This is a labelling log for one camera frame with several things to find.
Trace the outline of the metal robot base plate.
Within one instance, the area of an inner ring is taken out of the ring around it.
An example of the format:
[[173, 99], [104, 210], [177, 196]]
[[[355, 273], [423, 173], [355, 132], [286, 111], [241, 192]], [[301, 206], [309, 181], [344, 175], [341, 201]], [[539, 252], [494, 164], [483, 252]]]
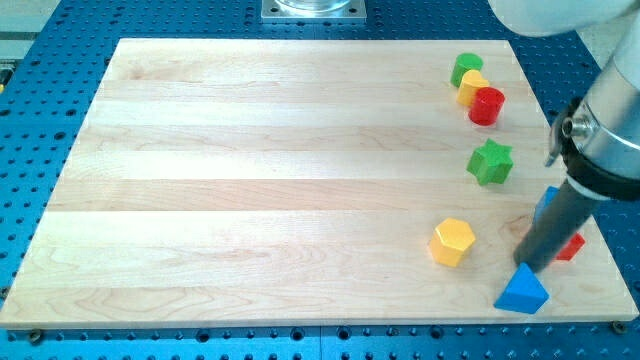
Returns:
[[263, 23], [364, 23], [367, 19], [364, 0], [262, 0]]

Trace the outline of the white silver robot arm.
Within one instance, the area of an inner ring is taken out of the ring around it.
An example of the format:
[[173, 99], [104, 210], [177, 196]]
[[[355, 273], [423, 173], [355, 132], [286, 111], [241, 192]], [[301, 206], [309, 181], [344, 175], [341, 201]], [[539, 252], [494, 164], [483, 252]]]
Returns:
[[[516, 34], [544, 37], [637, 14], [637, 0], [490, 0]], [[600, 203], [639, 198], [639, 24], [633, 22], [586, 95], [553, 122], [545, 164], [561, 158], [566, 178], [513, 253], [546, 268]]]

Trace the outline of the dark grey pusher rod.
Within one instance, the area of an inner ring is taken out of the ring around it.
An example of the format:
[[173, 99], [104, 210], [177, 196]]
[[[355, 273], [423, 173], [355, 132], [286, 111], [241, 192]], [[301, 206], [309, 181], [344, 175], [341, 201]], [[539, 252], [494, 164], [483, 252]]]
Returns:
[[516, 265], [544, 270], [591, 217], [602, 196], [566, 178], [513, 252]]

